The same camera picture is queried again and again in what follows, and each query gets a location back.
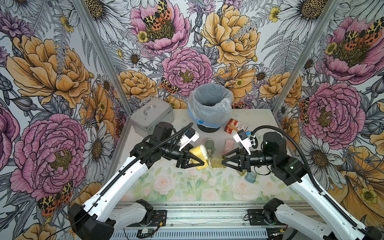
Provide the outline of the yellow pencil sharpener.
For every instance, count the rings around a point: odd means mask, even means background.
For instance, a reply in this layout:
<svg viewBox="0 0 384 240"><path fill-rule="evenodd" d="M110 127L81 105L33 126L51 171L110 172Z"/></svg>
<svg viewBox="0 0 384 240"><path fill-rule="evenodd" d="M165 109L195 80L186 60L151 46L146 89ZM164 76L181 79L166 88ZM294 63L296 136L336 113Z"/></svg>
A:
<svg viewBox="0 0 384 240"><path fill-rule="evenodd" d="M204 162L203 166L196 167L197 170L201 170L201 169L207 168L209 166L209 164L208 164L208 158L209 158L208 157L208 151L204 145L199 145L195 148L192 148L189 150L189 152Z"/></svg>

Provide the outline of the blue transparent shavings tray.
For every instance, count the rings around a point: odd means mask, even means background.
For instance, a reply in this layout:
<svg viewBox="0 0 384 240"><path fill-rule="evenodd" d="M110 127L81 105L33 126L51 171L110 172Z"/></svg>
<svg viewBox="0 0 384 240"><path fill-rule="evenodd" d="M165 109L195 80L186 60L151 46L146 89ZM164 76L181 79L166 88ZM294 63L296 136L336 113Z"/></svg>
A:
<svg viewBox="0 0 384 240"><path fill-rule="evenodd" d="M251 184L256 182L258 174L254 172L247 172L245 176L245 180Z"/></svg>

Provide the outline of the yellow transparent shavings tray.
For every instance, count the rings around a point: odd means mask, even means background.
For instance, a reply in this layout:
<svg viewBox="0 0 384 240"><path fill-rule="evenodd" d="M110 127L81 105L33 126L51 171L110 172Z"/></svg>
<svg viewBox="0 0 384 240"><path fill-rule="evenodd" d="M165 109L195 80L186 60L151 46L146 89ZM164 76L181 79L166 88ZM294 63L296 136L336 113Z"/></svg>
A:
<svg viewBox="0 0 384 240"><path fill-rule="evenodd" d="M247 173L247 170L237 171L237 173L238 173L240 176L244 176L244 175Z"/></svg>

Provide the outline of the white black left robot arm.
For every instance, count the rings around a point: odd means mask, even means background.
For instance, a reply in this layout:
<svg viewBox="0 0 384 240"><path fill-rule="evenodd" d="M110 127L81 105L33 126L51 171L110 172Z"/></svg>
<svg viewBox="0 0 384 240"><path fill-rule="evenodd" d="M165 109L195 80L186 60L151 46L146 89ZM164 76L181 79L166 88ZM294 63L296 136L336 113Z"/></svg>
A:
<svg viewBox="0 0 384 240"><path fill-rule="evenodd" d="M204 162L194 154L191 142L199 138L193 123L175 131L170 123L159 122L151 135L130 151L129 157L110 180L83 204L73 204L68 216L72 231L82 240L109 240L113 233L131 225L147 226L155 219L154 208L144 200L115 210L128 189L157 161L175 160L177 168L200 167Z"/></svg>

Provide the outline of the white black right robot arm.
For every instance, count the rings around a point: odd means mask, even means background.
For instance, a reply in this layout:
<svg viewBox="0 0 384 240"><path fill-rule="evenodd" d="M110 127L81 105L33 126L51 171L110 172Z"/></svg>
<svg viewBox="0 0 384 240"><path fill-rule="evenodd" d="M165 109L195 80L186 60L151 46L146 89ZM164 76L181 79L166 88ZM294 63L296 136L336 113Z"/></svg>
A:
<svg viewBox="0 0 384 240"><path fill-rule="evenodd" d="M252 167L267 166L272 174L290 187L313 208L322 221L316 221L273 198L264 205L265 222L282 223L312 240L379 240L382 233L349 214L316 181L310 168L288 155L286 140L277 132L263 136L261 150L252 151L251 140L244 133L234 136L243 147L223 155L222 165L250 172Z"/></svg>

